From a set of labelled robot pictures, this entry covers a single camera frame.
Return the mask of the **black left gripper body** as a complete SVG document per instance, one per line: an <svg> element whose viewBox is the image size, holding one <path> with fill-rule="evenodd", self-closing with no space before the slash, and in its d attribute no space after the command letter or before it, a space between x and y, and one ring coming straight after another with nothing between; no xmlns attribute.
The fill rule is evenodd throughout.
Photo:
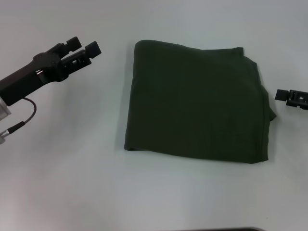
<svg viewBox="0 0 308 231"><path fill-rule="evenodd" d="M0 81L0 97L11 106L51 82L68 78L61 59L55 53L43 52L33 60Z"/></svg>

